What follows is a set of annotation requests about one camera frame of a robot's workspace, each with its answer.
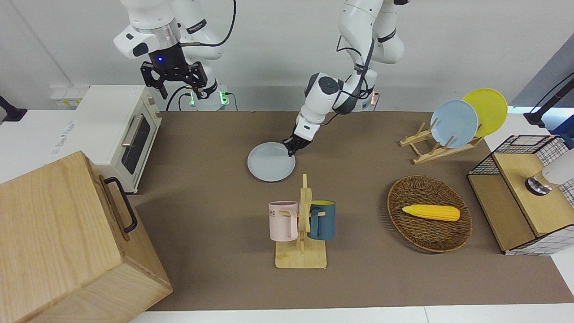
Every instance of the oven door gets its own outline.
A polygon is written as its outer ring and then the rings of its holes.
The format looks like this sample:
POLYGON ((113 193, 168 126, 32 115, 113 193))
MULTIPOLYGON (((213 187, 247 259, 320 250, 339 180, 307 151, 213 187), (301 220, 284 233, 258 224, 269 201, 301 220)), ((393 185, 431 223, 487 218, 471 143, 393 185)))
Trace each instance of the oven door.
POLYGON ((127 133, 121 142, 121 153, 116 161, 116 170, 124 179, 129 179, 126 191, 136 191, 139 178, 148 159, 157 133, 156 121, 140 101, 139 108, 131 118, 127 133))

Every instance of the wire basket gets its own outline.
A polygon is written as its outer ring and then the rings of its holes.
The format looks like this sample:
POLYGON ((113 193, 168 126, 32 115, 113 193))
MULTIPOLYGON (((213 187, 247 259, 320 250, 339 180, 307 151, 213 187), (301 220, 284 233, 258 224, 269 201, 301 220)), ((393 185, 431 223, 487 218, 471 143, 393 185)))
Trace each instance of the wire basket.
POLYGON ((404 177, 393 184, 387 199, 393 225, 415 246, 431 252, 456 250, 468 241, 472 219, 467 205, 448 185, 428 176, 404 177), (415 217, 403 212, 404 206, 433 204, 454 206, 460 210, 458 221, 438 221, 415 217))

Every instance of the dark teal mug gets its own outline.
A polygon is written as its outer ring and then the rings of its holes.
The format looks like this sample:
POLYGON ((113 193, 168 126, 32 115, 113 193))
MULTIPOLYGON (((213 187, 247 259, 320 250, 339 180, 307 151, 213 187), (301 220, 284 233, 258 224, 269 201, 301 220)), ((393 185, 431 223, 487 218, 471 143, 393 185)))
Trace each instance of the dark teal mug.
POLYGON ((311 223, 311 231, 307 233, 309 238, 332 240, 335 237, 335 203, 319 199, 311 201, 309 222, 311 223))

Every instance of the yellow corn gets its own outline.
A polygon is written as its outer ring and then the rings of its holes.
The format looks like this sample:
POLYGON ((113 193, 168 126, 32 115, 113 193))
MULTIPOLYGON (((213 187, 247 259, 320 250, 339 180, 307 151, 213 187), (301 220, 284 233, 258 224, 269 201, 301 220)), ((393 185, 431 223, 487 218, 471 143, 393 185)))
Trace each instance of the yellow corn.
POLYGON ((416 217, 430 220, 457 221, 460 218, 459 209, 453 206, 413 204, 403 207, 402 210, 416 217))

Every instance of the label sticker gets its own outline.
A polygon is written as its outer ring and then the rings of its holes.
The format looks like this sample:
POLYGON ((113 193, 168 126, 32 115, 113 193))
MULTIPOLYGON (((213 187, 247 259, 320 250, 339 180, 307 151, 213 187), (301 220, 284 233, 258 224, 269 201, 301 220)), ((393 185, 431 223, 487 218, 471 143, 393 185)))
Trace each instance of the label sticker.
POLYGON ((76 127, 76 121, 72 120, 66 127, 66 130, 60 135, 58 138, 58 142, 54 145, 54 148, 50 152, 50 156, 57 156, 60 153, 61 148, 65 145, 66 141, 68 141, 69 135, 72 133, 74 128, 76 127))

